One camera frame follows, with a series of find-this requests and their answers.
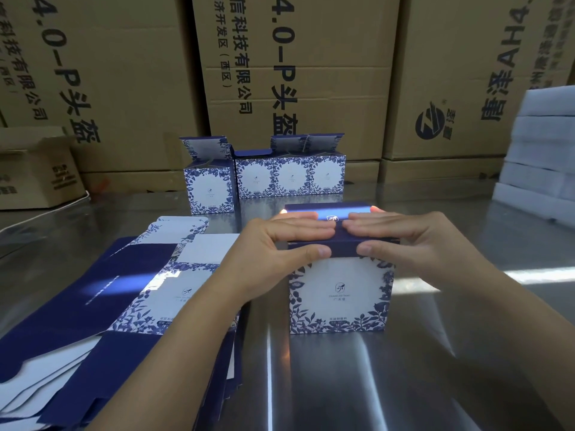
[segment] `logo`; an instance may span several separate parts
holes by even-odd
[[[433,139],[443,130],[445,125],[445,115],[440,108],[435,107],[435,104],[429,102],[429,107],[424,112],[421,112],[415,122],[415,133],[421,139],[426,141]]]

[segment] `left hand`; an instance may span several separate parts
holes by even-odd
[[[272,289],[303,265],[331,257],[325,245],[278,250],[275,242],[324,240],[335,233],[334,221],[318,221],[316,212],[280,213],[268,221],[252,219],[209,282],[226,288],[244,304]]]

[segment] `blue and white box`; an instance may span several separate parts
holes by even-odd
[[[317,211],[320,220],[336,221],[334,237],[325,241],[288,242],[288,248],[327,245],[332,256],[288,276],[290,333],[341,333],[384,330],[391,299],[394,265],[360,257],[357,245],[373,238],[349,234],[341,220],[350,212],[369,212],[364,203],[287,204],[287,211]],[[399,243],[398,239],[379,240]]]
[[[310,158],[304,153],[308,135],[271,137],[274,152],[275,194],[295,196],[309,194]]]
[[[275,196],[274,159],[271,153],[269,148],[234,152],[240,199]]]
[[[309,193],[341,194],[346,172],[346,156],[337,152],[343,133],[310,134],[306,142],[309,155]]]
[[[237,189],[232,145],[225,136],[180,139],[193,159],[183,170],[191,213],[233,212]]]

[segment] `fingernail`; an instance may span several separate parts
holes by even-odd
[[[322,259],[328,259],[331,256],[331,250],[326,246],[321,246],[319,248],[319,253]]]
[[[360,256],[369,256],[371,254],[372,246],[370,244],[359,244],[357,247],[357,253]]]

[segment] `stack of white foam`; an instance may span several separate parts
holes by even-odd
[[[575,227],[575,86],[525,94],[493,199]]]

